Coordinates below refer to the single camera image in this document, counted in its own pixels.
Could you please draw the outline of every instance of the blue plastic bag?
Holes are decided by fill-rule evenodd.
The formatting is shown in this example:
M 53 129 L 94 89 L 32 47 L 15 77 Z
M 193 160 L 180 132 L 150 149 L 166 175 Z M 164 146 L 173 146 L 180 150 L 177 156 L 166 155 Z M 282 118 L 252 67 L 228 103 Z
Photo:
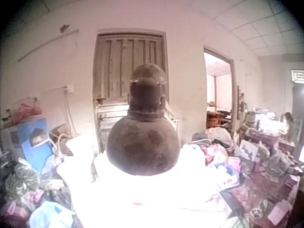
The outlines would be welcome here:
M 31 228 L 71 228 L 75 213 L 58 203 L 45 201 L 29 218 Z

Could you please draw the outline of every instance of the wooden door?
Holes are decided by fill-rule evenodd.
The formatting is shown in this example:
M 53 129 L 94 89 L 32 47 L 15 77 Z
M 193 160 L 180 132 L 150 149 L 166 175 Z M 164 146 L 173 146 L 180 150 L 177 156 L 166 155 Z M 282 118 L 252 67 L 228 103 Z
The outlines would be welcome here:
M 163 36 L 139 33 L 98 35 L 93 98 L 101 98 L 105 105 L 125 103 L 130 75 L 136 67 L 155 63 L 166 72 L 164 50 Z

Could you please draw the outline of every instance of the woman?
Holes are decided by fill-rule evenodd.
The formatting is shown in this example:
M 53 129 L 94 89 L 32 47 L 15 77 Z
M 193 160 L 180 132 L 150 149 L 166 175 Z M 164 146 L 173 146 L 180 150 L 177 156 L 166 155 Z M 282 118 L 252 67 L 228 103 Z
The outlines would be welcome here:
M 290 114 L 290 112 L 287 112 L 284 114 L 283 129 L 280 130 L 281 137 L 286 141 L 291 142 L 293 131 L 294 131 L 294 118 Z

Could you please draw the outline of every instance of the person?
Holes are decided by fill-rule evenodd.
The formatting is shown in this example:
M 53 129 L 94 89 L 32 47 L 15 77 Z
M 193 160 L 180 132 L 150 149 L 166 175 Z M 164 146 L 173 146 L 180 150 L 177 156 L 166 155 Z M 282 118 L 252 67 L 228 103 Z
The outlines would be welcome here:
M 286 141 L 292 141 L 292 134 L 294 130 L 294 118 L 290 112 L 284 114 L 283 128 L 280 130 L 280 136 Z

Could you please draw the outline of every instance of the electrical outlet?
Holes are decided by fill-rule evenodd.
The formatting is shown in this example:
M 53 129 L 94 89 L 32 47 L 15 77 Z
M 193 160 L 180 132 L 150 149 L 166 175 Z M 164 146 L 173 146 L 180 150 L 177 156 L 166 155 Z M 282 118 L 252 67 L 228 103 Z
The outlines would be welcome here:
M 68 84 L 68 85 L 66 86 L 66 92 L 67 92 L 68 94 L 71 94 L 71 93 L 74 92 L 74 83 Z

